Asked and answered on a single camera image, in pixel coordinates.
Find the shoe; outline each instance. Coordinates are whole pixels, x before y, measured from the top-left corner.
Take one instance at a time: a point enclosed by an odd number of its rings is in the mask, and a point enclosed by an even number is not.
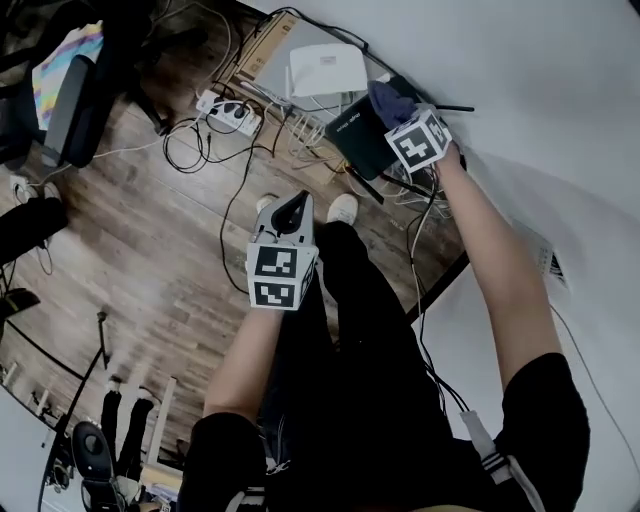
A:
[[[353,226],[358,216],[358,200],[351,194],[342,194],[338,196],[327,213],[327,224],[329,222],[344,222]]]
[[[153,393],[151,393],[151,391],[149,391],[144,386],[140,386],[138,388],[138,400],[149,400],[149,402],[151,402],[154,407],[160,405],[160,400],[153,396]]]
[[[117,375],[112,375],[107,382],[107,389],[114,393],[120,393],[120,384],[122,384],[122,379]]]
[[[256,203],[256,210],[258,211],[258,213],[260,213],[276,199],[278,199],[278,196],[275,196],[273,194],[265,194],[260,199],[258,199],[258,202]]]

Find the black pants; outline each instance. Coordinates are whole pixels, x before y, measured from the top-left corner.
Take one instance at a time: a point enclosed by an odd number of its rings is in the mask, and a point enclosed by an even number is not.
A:
[[[309,475],[297,488],[344,497],[342,482],[361,504],[422,506],[420,490],[446,473],[436,452],[446,452],[452,434],[415,334],[351,226],[323,226],[316,245],[338,303],[340,350],[316,275],[280,332],[262,412],[272,454],[290,460],[299,478]]]
[[[142,472],[142,460],[140,451],[142,449],[142,438],[147,425],[147,416],[153,409],[153,402],[150,400],[138,399],[131,411],[131,420],[127,437],[120,450],[120,458],[116,461],[116,427],[118,425],[118,406],[122,395],[115,391],[109,391],[102,404],[102,432],[107,439],[111,460],[115,464],[116,475],[126,476],[131,480],[140,480]]]

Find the shirt sleeve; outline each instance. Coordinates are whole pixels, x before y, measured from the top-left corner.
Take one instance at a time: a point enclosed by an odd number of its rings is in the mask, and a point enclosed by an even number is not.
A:
[[[507,385],[496,439],[535,486],[547,512],[573,510],[582,493],[589,421],[562,354],[545,354]]]
[[[264,487],[264,448],[255,426],[237,414],[218,413],[193,427],[178,512],[224,512],[239,492]]]

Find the white router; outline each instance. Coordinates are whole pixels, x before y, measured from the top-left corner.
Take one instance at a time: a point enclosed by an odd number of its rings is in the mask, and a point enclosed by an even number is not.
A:
[[[316,44],[291,50],[287,95],[303,98],[366,91],[367,70],[362,51],[344,43]]]

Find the black t-shirt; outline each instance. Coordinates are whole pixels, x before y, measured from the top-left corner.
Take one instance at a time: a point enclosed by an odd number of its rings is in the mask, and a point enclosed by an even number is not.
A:
[[[582,492],[589,425],[564,356],[546,354],[522,368],[507,386],[502,408],[503,430],[495,440],[499,452],[516,458],[547,512],[573,510]],[[434,447],[434,457],[432,461],[416,460],[416,468],[431,463],[436,467],[429,473],[433,478],[419,486],[421,506],[458,505],[483,512],[531,510],[515,480],[493,483],[470,442],[425,441]],[[446,457],[435,453],[437,447],[446,451]],[[393,450],[393,443],[382,449]],[[178,511],[224,512],[238,493],[260,495],[261,489],[271,512],[328,510],[323,503],[327,496],[331,496],[330,510],[357,509],[348,495],[348,470],[340,472],[346,475],[346,485],[331,492],[327,475],[338,469],[339,461],[332,464],[318,461],[314,475],[293,468],[267,475],[263,444],[254,425],[238,415],[213,414],[193,429]],[[382,474],[388,472],[390,478],[396,470],[376,468]]]

